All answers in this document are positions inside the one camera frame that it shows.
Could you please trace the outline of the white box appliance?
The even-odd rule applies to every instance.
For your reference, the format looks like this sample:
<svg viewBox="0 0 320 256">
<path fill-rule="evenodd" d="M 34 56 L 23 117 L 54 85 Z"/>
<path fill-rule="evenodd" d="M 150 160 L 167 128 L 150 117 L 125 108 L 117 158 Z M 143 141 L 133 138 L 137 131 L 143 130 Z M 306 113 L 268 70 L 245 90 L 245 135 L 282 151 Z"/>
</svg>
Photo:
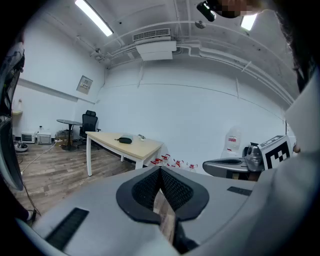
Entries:
<svg viewBox="0 0 320 256">
<path fill-rule="evenodd" d="M 37 143 L 39 145 L 51 145 L 52 144 L 51 133 L 38 133 L 37 134 Z"/>
</svg>

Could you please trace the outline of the white ceiling air conditioner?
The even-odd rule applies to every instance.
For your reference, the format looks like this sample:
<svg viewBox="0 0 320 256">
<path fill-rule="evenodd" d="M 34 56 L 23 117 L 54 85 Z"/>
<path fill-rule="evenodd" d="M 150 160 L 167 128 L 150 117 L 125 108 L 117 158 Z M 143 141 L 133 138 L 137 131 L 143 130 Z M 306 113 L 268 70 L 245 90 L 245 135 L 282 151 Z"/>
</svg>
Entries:
<svg viewBox="0 0 320 256">
<path fill-rule="evenodd" d="M 143 61 L 172 60 L 177 50 L 170 28 L 139 32 L 132 36 L 132 40 Z"/>
</svg>

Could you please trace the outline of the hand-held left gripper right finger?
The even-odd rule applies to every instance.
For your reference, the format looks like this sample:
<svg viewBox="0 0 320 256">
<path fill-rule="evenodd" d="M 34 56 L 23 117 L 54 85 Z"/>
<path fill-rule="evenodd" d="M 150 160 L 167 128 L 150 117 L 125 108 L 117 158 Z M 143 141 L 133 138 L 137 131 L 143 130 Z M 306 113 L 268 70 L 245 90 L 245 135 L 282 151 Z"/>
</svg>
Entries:
<svg viewBox="0 0 320 256">
<path fill-rule="evenodd" d="M 159 178 L 161 191 L 174 211 L 174 246 L 228 247 L 247 236 L 241 211 L 256 182 L 164 166 Z"/>
</svg>

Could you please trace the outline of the white toaster oven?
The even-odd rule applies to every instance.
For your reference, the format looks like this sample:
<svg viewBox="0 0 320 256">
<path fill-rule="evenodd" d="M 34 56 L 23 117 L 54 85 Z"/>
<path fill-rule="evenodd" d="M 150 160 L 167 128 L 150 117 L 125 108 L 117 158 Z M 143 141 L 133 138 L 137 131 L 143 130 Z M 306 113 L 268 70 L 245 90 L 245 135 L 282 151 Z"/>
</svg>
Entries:
<svg viewBox="0 0 320 256">
<path fill-rule="evenodd" d="M 36 132 L 22 132 L 21 142 L 26 144 L 34 144 L 36 140 Z"/>
</svg>

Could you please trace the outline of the black office chair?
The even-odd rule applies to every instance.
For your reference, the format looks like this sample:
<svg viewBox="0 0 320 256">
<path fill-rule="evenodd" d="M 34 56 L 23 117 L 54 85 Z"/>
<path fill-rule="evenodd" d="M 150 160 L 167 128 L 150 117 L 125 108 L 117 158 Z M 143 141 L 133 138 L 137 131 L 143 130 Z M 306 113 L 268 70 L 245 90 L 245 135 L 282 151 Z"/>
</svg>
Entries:
<svg viewBox="0 0 320 256">
<path fill-rule="evenodd" d="M 82 115 L 82 125 L 79 127 L 79 136 L 81 143 L 77 145 L 77 149 L 80 146 L 84 146 L 87 143 L 87 134 L 86 132 L 99 132 L 101 129 L 96 128 L 98 122 L 98 117 L 96 116 L 95 111 L 87 110 Z"/>
</svg>

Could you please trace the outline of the round black marble table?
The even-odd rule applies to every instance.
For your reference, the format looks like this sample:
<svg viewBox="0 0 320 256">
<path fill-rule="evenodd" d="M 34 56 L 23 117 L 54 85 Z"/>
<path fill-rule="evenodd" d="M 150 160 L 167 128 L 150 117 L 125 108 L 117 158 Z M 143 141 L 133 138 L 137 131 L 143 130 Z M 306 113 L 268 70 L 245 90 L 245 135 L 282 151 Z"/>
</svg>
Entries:
<svg viewBox="0 0 320 256">
<path fill-rule="evenodd" d="M 82 123 L 73 121 L 73 120 L 66 120 L 66 119 L 57 119 L 59 123 L 67 124 L 68 125 L 68 138 L 67 138 L 67 145 L 62 145 L 61 148 L 64 151 L 72 152 L 77 149 L 76 146 L 71 145 L 71 131 L 73 130 L 74 126 L 82 126 Z"/>
</svg>

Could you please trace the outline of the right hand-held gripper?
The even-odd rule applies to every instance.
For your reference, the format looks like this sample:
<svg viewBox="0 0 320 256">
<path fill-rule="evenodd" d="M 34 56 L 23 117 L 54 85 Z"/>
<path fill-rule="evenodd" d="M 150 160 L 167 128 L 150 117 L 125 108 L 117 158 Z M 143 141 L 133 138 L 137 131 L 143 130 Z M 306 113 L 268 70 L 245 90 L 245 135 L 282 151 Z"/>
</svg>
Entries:
<svg viewBox="0 0 320 256">
<path fill-rule="evenodd" d="M 236 158 L 220 158 L 203 162 L 203 170 L 211 176 L 232 176 L 233 174 L 262 172 L 275 169 L 293 154 L 287 135 L 277 135 L 257 146 L 251 145 L 247 155 Z"/>
</svg>

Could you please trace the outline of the white ceiling light panel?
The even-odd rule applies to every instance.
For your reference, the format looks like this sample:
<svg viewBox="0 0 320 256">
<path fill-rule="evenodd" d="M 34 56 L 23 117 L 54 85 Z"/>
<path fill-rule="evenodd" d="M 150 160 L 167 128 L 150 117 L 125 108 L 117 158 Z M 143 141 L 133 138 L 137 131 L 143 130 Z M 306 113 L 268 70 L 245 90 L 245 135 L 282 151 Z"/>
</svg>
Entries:
<svg viewBox="0 0 320 256">
<path fill-rule="evenodd" d="M 75 0 L 75 5 L 88 16 L 88 18 L 102 31 L 106 37 L 109 37 L 114 33 L 85 0 Z"/>
<path fill-rule="evenodd" d="M 244 15 L 240 22 L 241 28 L 246 31 L 250 31 L 255 23 L 257 15 L 258 15 L 257 13 L 251 14 L 251 15 Z"/>
</svg>

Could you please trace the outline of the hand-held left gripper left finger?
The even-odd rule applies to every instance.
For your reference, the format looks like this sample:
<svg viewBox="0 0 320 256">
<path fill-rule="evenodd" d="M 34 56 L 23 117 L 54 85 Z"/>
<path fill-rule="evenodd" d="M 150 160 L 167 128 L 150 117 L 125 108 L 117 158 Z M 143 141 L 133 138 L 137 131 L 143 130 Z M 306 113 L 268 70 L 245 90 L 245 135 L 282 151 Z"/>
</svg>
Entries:
<svg viewBox="0 0 320 256">
<path fill-rule="evenodd" d="M 120 185 L 149 168 L 135 169 L 93 181 L 48 210 L 33 226 L 42 238 L 74 208 L 88 211 L 63 250 L 71 256 L 179 256 L 156 224 L 132 220 L 119 207 Z"/>
</svg>

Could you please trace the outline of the grey wall electrical panel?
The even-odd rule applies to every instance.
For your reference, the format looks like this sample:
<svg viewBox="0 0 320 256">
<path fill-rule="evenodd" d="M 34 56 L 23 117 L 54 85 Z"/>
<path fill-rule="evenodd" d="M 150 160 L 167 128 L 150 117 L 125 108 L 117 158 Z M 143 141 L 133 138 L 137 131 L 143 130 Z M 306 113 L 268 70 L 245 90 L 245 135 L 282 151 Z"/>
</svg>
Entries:
<svg viewBox="0 0 320 256">
<path fill-rule="evenodd" d="M 80 81 L 79 81 L 79 83 L 77 85 L 76 90 L 78 92 L 80 92 L 80 93 L 88 95 L 89 91 L 90 91 L 90 88 L 92 86 L 92 83 L 93 83 L 93 81 L 90 78 L 82 75 L 82 77 L 81 77 L 81 79 L 80 79 Z"/>
</svg>

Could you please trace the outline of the white ceiling pipes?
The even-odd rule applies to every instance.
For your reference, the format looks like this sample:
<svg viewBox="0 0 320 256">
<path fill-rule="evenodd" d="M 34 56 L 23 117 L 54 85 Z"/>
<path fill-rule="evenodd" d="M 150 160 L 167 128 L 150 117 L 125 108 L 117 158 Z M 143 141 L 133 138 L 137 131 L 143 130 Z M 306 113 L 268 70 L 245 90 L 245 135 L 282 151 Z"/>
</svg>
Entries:
<svg viewBox="0 0 320 256">
<path fill-rule="evenodd" d="M 108 47 L 115 41 L 131 37 L 131 43 L 115 50 L 115 55 L 128 51 L 138 43 L 165 36 L 169 28 L 177 30 L 171 37 L 177 47 L 187 49 L 191 57 L 217 61 L 257 79 L 273 90 L 288 104 L 298 96 L 296 76 L 290 62 L 285 62 L 265 45 L 244 32 L 206 24 L 197 28 L 193 20 L 158 22 L 119 35 L 104 44 Z"/>
</svg>

